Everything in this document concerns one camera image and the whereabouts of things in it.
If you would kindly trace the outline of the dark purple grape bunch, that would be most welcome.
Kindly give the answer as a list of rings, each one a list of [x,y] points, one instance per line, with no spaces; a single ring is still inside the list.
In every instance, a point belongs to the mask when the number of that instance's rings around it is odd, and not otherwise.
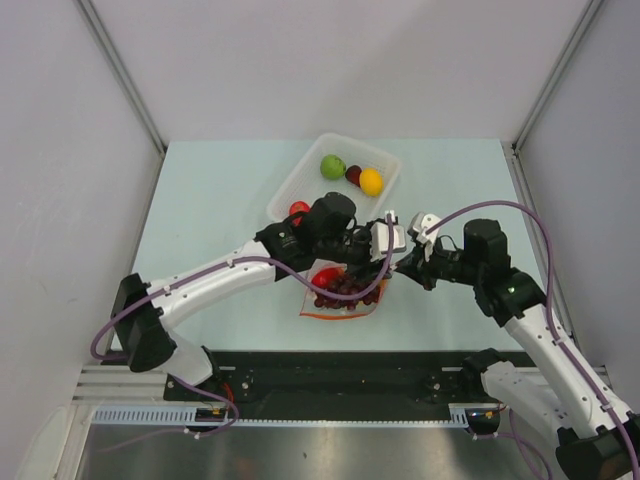
[[[353,283],[347,276],[346,272],[343,270],[342,277],[337,281],[334,288],[328,291],[332,294],[342,295],[342,296],[353,296],[364,291],[368,285],[360,285]],[[364,305],[371,305],[377,303],[381,296],[381,286],[378,285],[375,289],[371,290],[366,296],[363,296],[358,299],[353,300],[343,300],[343,299],[335,299],[333,297],[328,297],[324,294],[317,293],[314,306],[316,308],[328,308],[328,309],[347,309],[349,311],[355,310],[360,303]]]

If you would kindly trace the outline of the clear zip bag orange zipper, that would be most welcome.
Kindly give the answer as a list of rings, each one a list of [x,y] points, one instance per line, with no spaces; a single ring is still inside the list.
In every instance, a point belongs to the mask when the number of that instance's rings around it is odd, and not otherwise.
[[[318,320],[350,320],[371,314],[391,279],[386,273],[375,285],[378,271],[320,263],[307,274],[312,288],[304,294],[300,316]]]

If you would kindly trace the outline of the red green apple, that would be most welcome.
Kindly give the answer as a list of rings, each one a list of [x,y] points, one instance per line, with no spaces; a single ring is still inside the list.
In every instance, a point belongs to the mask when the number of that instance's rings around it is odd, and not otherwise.
[[[318,288],[330,290],[335,287],[342,275],[343,270],[340,267],[327,267],[318,271],[313,276],[311,283]]]

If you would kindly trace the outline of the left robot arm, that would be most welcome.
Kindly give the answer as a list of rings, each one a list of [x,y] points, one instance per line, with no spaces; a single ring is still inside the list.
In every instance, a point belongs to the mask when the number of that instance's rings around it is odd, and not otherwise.
[[[191,271],[144,281],[137,273],[119,285],[111,327],[123,360],[134,373],[160,369],[184,382],[197,398],[214,397],[221,376],[202,346],[177,334],[184,320],[215,302],[249,288],[291,276],[301,283],[304,272],[325,260],[367,269],[377,276],[373,291],[387,274],[393,251],[404,247],[404,234],[394,213],[365,225],[355,222],[356,206],[346,196],[330,192],[307,211],[272,223],[221,259]]]

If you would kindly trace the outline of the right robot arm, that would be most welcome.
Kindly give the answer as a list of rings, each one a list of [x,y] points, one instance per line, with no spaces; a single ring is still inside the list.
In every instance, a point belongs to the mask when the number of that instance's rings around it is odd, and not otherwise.
[[[557,323],[536,281],[511,264],[495,220],[467,222],[460,249],[446,250],[438,217],[418,213],[408,228],[415,246],[397,272],[427,290],[440,280],[472,288],[482,313],[526,352],[544,378],[539,386],[493,349],[470,357],[461,388],[473,401],[507,404],[555,450],[569,479],[639,476],[639,416],[597,375]]]

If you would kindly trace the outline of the yellow lemon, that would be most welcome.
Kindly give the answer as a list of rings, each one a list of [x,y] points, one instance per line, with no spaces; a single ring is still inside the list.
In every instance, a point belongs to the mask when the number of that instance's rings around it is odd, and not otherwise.
[[[359,175],[359,187],[369,197],[378,197],[384,190],[384,179],[373,169],[363,169]]]

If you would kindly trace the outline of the small red apple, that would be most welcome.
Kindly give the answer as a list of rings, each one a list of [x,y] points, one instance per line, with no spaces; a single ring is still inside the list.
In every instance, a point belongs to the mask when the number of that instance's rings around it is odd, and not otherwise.
[[[310,210],[310,206],[304,201],[296,201],[292,203],[289,207],[289,216],[288,219],[294,226],[297,226],[304,214],[306,214]]]

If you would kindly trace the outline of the dark plum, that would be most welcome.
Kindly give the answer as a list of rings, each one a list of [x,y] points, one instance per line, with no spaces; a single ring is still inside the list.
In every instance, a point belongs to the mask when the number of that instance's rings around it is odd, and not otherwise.
[[[357,165],[350,166],[345,172],[345,178],[351,184],[359,187],[360,186],[360,175],[362,169]]]

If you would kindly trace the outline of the white plastic basket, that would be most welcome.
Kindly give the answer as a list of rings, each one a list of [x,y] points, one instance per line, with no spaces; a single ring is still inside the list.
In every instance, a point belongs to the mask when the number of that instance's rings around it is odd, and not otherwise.
[[[357,165],[362,170],[377,170],[384,179],[383,192],[378,197],[369,197],[360,187],[348,182],[345,175],[338,180],[325,179],[320,173],[320,163],[328,154],[339,156],[347,169]],[[381,212],[382,204],[400,171],[401,161],[392,154],[360,140],[326,133],[318,137],[296,166],[289,170],[288,176],[267,204],[266,213],[270,220],[281,221],[289,216],[292,203],[304,201],[312,205],[325,194],[338,192],[353,201],[358,220],[371,220]]]

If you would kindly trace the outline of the green custard apple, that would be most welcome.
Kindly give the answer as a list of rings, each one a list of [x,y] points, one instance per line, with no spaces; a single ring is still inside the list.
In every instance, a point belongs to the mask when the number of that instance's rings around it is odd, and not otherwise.
[[[338,180],[346,173],[345,162],[337,155],[328,154],[320,163],[320,173],[327,180]]]

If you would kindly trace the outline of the right aluminium rail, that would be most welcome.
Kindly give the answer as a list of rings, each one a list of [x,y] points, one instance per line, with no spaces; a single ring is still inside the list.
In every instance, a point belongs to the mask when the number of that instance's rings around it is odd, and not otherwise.
[[[533,211],[539,218],[542,218],[542,214],[538,212],[531,188],[529,186],[529,182],[525,176],[525,171],[519,153],[509,142],[502,142],[501,146],[518,201],[529,210]],[[538,224],[528,214],[524,214],[523,217],[529,238],[531,240],[531,244],[533,246],[535,259],[543,277],[543,286],[546,286],[545,282],[547,280],[548,274],[548,258],[544,235]],[[568,311],[565,296],[558,281],[554,266],[552,267],[553,311],[559,323],[567,331],[569,337],[572,340],[575,340],[576,337],[571,321],[571,316]]]

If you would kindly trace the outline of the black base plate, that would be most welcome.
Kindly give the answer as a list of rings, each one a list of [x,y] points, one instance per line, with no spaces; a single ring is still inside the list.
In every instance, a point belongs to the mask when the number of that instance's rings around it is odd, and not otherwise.
[[[480,385],[491,360],[516,367],[524,352],[213,352],[213,378],[194,393],[173,377],[167,401],[230,393],[243,420],[411,422],[447,420],[458,404],[490,402]]]

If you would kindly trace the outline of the right aluminium frame post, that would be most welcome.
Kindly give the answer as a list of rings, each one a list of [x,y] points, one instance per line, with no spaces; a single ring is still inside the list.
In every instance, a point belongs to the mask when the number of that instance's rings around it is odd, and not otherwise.
[[[574,56],[605,5],[606,1],[604,0],[589,0],[586,2],[558,57],[554,61],[541,90],[537,94],[521,127],[518,129],[514,140],[511,142],[511,149],[514,153],[518,154],[522,150],[531,131],[559,87],[564,75],[568,72]]]

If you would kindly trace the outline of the aluminium frame post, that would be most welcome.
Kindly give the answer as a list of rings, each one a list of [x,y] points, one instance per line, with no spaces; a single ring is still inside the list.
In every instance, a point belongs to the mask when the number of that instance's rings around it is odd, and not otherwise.
[[[90,0],[74,0],[73,4],[77,8],[97,48],[103,55],[109,70],[113,74],[116,83],[119,85],[146,137],[160,158],[164,159],[168,146],[162,139],[156,122],[152,118],[143,96],[123,61],[94,2]]]
[[[589,0],[586,2],[558,57],[554,61],[541,90],[537,94],[521,127],[518,129],[514,140],[511,142],[511,149],[514,153],[518,154],[522,150],[531,131],[559,87],[564,75],[568,72],[574,56],[605,5],[606,1],[604,0]]]

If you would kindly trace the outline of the left aluminium frame post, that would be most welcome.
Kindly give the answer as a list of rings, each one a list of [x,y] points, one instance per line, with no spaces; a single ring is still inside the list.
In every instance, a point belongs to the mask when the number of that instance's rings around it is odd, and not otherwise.
[[[160,158],[164,159],[168,146],[162,139],[156,122],[152,118],[143,96],[123,61],[94,2],[90,0],[74,0],[73,4],[77,8],[97,48],[103,55],[109,70],[113,74],[116,83],[119,85],[146,137]]]

